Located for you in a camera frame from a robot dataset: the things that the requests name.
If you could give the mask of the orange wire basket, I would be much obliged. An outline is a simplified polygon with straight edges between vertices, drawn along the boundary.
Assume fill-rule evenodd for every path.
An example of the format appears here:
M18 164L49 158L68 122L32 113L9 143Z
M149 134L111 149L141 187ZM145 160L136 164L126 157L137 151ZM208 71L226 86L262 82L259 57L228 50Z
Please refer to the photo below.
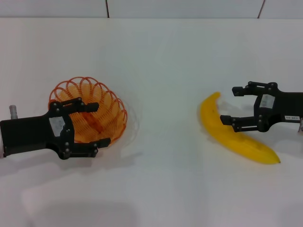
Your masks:
M97 102L99 108L96 112L70 115L76 142L87 143L110 138L110 143L113 144L122 136L128 118L122 100L105 84L92 77L74 77L60 82L51 91L49 102L78 97L85 104Z

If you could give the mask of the yellow banana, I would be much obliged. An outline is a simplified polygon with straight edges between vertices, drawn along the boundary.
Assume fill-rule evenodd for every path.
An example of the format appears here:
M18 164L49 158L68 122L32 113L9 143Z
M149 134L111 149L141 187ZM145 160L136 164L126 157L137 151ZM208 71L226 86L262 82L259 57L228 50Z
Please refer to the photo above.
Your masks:
M223 125L217 108L220 92L214 92L200 105L199 117L208 134L230 151L249 160L265 165L281 163L273 149L242 133L234 132L232 126Z

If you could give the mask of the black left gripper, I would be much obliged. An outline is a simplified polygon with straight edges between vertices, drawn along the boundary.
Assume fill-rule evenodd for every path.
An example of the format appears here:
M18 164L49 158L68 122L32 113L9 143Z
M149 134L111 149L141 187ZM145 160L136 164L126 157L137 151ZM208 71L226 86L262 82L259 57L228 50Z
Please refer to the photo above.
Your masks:
M99 103L85 104L81 97L51 102L46 114L0 121L0 158L41 149L51 149L59 158L96 157L100 148L110 145L104 138L74 143L74 129L68 113L96 112Z

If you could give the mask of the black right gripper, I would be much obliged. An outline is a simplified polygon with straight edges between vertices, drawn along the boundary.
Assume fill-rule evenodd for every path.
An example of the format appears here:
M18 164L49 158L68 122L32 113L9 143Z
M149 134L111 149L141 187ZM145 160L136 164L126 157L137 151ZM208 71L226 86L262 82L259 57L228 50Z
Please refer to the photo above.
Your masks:
M268 131L276 123L300 123L303 119L303 92L282 92L275 82L253 81L245 87L233 87L232 92L234 96L257 96L254 116L220 115L222 124L231 126L235 132Z

